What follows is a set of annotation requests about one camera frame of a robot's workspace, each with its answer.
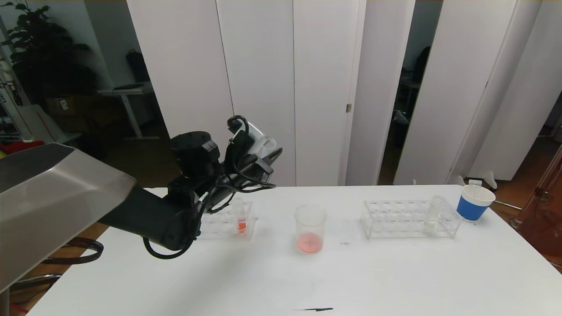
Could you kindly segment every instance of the test tube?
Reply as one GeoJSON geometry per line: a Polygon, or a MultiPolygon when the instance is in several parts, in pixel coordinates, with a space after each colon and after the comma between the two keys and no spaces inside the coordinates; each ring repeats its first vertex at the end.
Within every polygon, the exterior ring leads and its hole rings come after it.
{"type": "Polygon", "coordinates": [[[238,232],[243,233],[246,231],[246,214],[244,212],[244,201],[237,197],[230,202],[232,206],[232,213],[236,219],[236,229],[238,232]]]}
{"type": "Polygon", "coordinates": [[[324,245],[324,227],[328,212],[320,205],[302,205],[294,212],[297,230],[297,248],[306,254],[315,254],[324,245]]]}
{"type": "Polygon", "coordinates": [[[443,204],[445,200],[441,196],[434,196],[429,204],[427,216],[423,222],[423,232],[428,235],[433,235],[436,232],[437,224],[443,212],[443,204]]]}

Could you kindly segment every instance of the desk leg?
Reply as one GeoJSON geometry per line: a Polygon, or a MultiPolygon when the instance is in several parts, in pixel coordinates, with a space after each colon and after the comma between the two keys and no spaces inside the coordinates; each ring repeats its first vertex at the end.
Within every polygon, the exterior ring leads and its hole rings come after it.
{"type": "Polygon", "coordinates": [[[136,137],[125,137],[124,139],[159,139],[158,136],[142,136],[141,128],[137,123],[137,118],[135,118],[135,113],[133,112],[133,108],[131,107],[131,102],[129,102],[129,96],[122,94],[121,99],[123,100],[123,105],[127,110],[127,116],[129,117],[129,121],[131,122],[131,126],[133,127],[136,135],[136,137]]]}
{"type": "Polygon", "coordinates": [[[0,294],[0,315],[9,316],[10,315],[10,288],[7,288],[0,294]]]}

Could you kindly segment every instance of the potted plant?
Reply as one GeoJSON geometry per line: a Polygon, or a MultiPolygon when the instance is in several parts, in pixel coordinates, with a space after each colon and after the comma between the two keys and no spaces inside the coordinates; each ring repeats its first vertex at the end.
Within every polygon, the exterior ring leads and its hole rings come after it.
{"type": "Polygon", "coordinates": [[[80,62],[90,48],[74,43],[65,28],[50,22],[48,6],[34,11],[27,1],[6,6],[22,12],[2,45],[15,48],[10,56],[12,68],[31,102],[44,106],[47,97],[95,93],[96,73],[80,62]]]}

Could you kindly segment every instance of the blue paper cup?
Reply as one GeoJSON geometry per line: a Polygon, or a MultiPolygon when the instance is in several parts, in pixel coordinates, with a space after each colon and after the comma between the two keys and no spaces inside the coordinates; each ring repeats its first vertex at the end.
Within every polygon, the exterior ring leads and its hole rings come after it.
{"type": "Polygon", "coordinates": [[[469,184],[463,187],[457,212],[466,220],[478,220],[495,200],[492,191],[469,184]]]}

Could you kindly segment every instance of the test tube rack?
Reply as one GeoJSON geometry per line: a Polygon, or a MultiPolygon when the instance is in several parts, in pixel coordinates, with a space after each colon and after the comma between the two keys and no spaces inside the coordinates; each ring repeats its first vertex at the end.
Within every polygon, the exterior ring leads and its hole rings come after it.
{"type": "Polygon", "coordinates": [[[442,199],[437,206],[433,206],[431,202],[431,200],[365,201],[360,217],[365,237],[368,240],[455,238],[462,222],[461,217],[445,199],[442,199]]]}
{"type": "Polygon", "coordinates": [[[252,217],[251,211],[252,202],[244,202],[244,212],[241,216],[236,216],[231,206],[227,206],[216,214],[203,214],[201,235],[197,239],[252,239],[257,217],[252,217]],[[241,220],[244,221],[245,228],[242,226],[241,220]]]}

